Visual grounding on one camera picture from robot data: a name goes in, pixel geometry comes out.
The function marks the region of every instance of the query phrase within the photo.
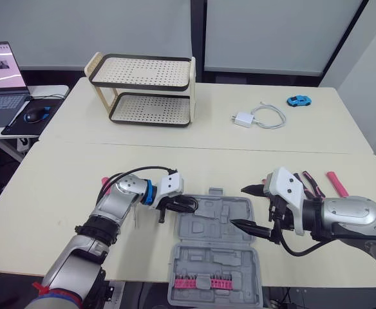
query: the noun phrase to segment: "blue toy car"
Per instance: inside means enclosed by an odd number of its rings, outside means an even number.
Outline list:
[[[294,97],[288,98],[287,103],[293,108],[296,106],[308,106],[311,104],[311,99],[306,95],[296,95]]]

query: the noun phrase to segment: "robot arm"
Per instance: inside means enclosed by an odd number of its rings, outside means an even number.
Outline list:
[[[267,176],[265,185],[250,185],[243,192],[270,199],[269,221],[274,228],[260,227],[247,220],[231,222],[253,236],[282,244],[294,256],[304,256],[333,241],[365,251],[376,260],[376,203],[359,196],[305,200],[302,183],[285,168],[280,167]],[[302,236],[310,231],[315,246],[294,252],[284,240],[282,230],[294,230]]]
[[[101,264],[108,255],[109,246],[116,242],[131,206],[141,203],[163,213],[166,208],[174,210],[172,198],[183,193],[180,174],[170,170],[169,173],[156,185],[126,173],[106,188],[106,194],[99,198],[85,224],[75,228],[77,235],[66,245],[42,284],[36,285],[39,297],[27,309],[101,307],[112,292],[104,282],[105,271]],[[194,212],[192,200],[185,198],[185,204],[178,204],[179,210]]]

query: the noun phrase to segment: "pliers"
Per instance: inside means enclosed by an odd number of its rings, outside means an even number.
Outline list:
[[[303,184],[304,187],[304,193],[306,198],[309,200],[313,200],[314,198],[320,198],[320,199],[325,199],[325,194],[320,190],[317,182],[312,178],[309,172],[303,171],[304,177],[308,180],[312,187],[312,192],[307,189],[305,184],[302,182],[301,178],[299,177],[298,173],[295,173],[294,176]]]

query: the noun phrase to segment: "white table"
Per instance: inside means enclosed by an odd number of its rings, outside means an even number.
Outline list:
[[[283,165],[292,172],[308,170],[328,197],[336,197],[325,176],[335,171],[351,195],[376,201],[376,157],[361,154],[321,154],[272,151],[239,151],[144,147],[64,142],[39,142],[0,196],[0,271],[43,275],[83,224],[95,206],[100,179],[145,165],[175,167],[185,179],[185,192],[207,194],[221,187],[227,196],[249,197],[258,224],[270,226],[264,198],[240,192],[259,183]],[[160,171],[139,174],[154,182]],[[167,212],[165,224],[157,223],[158,211],[137,207],[125,220],[118,242],[104,263],[107,278],[167,281],[170,252],[179,240],[174,232],[175,214]],[[286,232],[294,250],[314,242],[308,233]],[[334,241],[305,256],[293,257],[264,239],[252,244],[261,261],[265,286],[373,287],[376,262],[364,252]]]
[[[285,100],[308,95],[312,105],[292,108]],[[249,112],[260,101],[282,109],[281,129],[234,125],[231,116]],[[279,121],[273,111],[259,111],[263,122]],[[372,154],[370,145],[333,88],[196,84],[196,115],[185,128],[116,124],[86,78],[78,81],[40,140],[184,148]]]
[[[47,95],[67,95],[69,92],[69,87],[65,85],[50,85],[50,86],[28,86],[30,95],[33,97],[42,97]],[[29,101],[26,101],[19,111],[15,114],[14,119],[16,116],[25,108],[26,105],[28,105]],[[31,137],[38,137],[38,135],[2,135],[1,132],[3,131],[5,127],[0,127],[0,140],[4,139],[13,139],[13,138],[31,138]],[[11,147],[9,144],[4,143],[0,141],[0,148],[4,150],[6,153],[8,153],[10,156],[15,158],[18,161],[22,161],[23,156],[21,153],[16,151],[13,147]]]

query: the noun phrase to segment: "gray tool case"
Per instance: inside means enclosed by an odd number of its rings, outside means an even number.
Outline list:
[[[229,221],[254,221],[251,201],[222,193],[210,188],[209,195],[192,196],[198,201],[196,212],[178,214],[181,242],[171,254],[168,286],[168,302],[173,306],[263,306],[259,259],[250,247],[254,238]],[[195,278],[196,288],[175,288],[176,276]],[[211,288],[212,277],[231,279],[232,290]]]

